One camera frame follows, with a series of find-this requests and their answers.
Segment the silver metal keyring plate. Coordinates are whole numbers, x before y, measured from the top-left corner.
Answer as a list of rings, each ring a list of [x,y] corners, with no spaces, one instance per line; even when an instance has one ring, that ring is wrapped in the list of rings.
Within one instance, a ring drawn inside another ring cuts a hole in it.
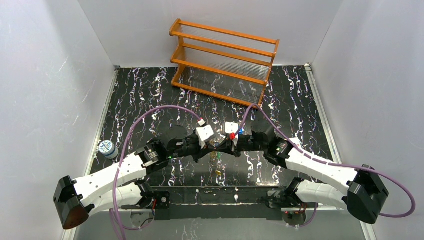
[[[217,148],[217,147],[219,147],[219,146],[221,145],[221,142],[220,142],[219,140],[214,140],[214,141],[211,141],[211,142],[210,142],[210,145],[211,145],[212,147],[214,147],[214,148]],[[211,152],[211,153],[210,153],[210,159],[211,159],[212,161],[220,160],[220,159],[217,159],[217,158],[216,158],[216,152],[219,152],[219,151],[213,151],[213,152]]]

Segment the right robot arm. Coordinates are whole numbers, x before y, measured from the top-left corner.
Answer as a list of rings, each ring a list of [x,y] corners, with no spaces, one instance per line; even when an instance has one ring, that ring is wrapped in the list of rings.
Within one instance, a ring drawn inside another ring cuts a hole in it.
[[[274,130],[253,131],[251,135],[230,133],[213,152],[238,157],[242,152],[262,151],[275,166],[306,174],[319,182],[296,178],[285,189],[284,197],[293,202],[321,203],[347,210],[356,219],[375,224],[389,191],[374,168],[368,165],[352,168],[314,155]]]

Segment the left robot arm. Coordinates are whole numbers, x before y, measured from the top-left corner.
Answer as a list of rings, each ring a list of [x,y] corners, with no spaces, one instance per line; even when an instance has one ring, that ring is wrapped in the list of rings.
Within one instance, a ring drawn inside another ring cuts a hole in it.
[[[73,229],[115,206],[149,208],[158,196],[143,180],[145,177],[167,167],[173,158],[191,156],[198,161],[213,150],[210,143],[201,146],[195,134],[169,142],[155,138],[127,155],[122,163],[76,179],[61,178],[53,202],[62,228]]]

